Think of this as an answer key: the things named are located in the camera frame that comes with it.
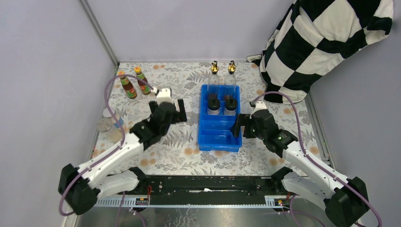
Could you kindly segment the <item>black lid spice jar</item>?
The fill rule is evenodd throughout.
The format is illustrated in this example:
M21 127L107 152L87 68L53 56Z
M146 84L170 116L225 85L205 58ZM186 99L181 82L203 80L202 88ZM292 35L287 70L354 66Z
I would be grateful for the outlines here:
M220 100L217 97L210 97L207 103L207 114L219 115L220 113Z
M225 100L224 115L236 115L238 102L235 98L227 96Z

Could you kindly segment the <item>blue plastic divided bin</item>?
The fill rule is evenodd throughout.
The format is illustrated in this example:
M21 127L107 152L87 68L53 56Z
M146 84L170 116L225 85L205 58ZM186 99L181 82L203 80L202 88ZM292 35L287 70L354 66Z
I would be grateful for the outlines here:
M236 115L241 113L240 87L236 86L234 99L237 108L234 115L225 115L225 101L223 95L225 86L220 85L218 99L220 110L218 114L208 114L208 85L203 84L200 92L198 145L201 151L220 150L238 152L242 146L242 138L234 137L230 129L233 127Z

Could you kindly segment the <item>brown sauce bottle yellow cap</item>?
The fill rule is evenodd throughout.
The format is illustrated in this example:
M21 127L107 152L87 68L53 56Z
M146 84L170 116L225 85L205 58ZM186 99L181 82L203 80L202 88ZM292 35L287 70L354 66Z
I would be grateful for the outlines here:
M125 72L124 71L118 71L117 75L119 76L121 85L129 99L135 99L137 97L137 91L134 88L133 84L131 81L124 76Z

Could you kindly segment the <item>glass oil bottle gold spout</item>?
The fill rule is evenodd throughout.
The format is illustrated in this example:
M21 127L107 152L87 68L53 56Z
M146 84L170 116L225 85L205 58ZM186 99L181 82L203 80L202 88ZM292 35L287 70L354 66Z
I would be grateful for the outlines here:
M217 98L218 97L218 91L219 91L219 76L218 76L218 62L213 61L211 63L211 74L209 75L208 79L208 99L211 98Z

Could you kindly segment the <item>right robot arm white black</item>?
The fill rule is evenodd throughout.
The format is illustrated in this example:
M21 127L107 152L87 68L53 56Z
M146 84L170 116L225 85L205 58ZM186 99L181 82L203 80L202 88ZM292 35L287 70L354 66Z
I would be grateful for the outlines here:
M337 227L352 226L370 210L366 185L360 178L348 178L305 150L300 139L278 127L268 110L238 114L231 128L234 137L239 137L241 127L244 127L245 138L260 139L269 151L308 176L304 179L283 167L271 176L274 193L283 195L288 191L300 195L324 210L327 218Z

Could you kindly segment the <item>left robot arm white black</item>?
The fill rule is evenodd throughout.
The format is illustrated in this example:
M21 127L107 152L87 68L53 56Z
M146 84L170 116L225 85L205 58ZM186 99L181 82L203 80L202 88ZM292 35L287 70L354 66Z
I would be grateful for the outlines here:
M145 175L137 167L121 174L110 172L126 159L138 155L165 136L170 125L186 122L184 101L178 104L151 101L149 118L136 123L124 138L103 154L74 167L68 164L61 170L58 192L61 195L59 212L63 216L63 203L72 208L72 214L82 215L89 211L97 200L124 191L142 194L147 187Z

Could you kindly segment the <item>floral table mat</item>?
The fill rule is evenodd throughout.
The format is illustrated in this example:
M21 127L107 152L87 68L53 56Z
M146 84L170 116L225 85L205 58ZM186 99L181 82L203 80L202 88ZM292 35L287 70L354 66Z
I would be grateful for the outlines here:
M240 87L241 113L250 113L249 101L265 92L266 85L253 63L236 62L236 84ZM141 67L149 83L158 88L170 86L173 99L184 100L188 121L173 125L159 143L142 154L135 155L117 166L112 174L138 166L147 175L263 175L268 176L286 166L299 175L305 175L293 164L267 151L261 140L243 139L238 152L200 151L198 122L200 90L208 83L211 63L121 63L118 71L134 74ZM129 99L117 80L110 96L110 106L117 109L126 124L126 132L138 121L150 115L148 102L155 95L143 95L137 86L138 96ZM290 105L266 103L280 128L297 136L294 110ZM301 122L305 148L321 158L318 143L305 101L295 104Z

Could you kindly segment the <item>silver lid spice jar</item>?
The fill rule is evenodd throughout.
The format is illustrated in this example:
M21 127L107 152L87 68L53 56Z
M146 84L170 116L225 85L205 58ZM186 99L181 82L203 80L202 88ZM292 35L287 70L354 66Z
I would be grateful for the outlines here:
M111 112L109 111L108 108L105 108L103 110L103 117L107 118L111 121L112 123L112 128L113 129L119 129L120 130L120 126L122 126L122 128L124 130L126 130L126 124L124 119L120 116L119 112L114 108L114 107L110 107Z

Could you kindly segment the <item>black white checkered cloth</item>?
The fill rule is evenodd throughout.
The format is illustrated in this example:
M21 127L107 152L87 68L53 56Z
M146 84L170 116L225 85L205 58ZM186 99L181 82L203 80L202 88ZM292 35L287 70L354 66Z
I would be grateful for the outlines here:
M266 82L264 99L298 103L345 59L388 37L391 0L296 0L266 47L249 56Z

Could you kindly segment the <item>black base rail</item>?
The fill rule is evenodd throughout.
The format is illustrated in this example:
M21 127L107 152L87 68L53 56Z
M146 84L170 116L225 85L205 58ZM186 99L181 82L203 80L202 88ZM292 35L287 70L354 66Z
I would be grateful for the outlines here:
M265 196L290 194L270 176L141 175L127 195L143 195L151 205L263 205Z

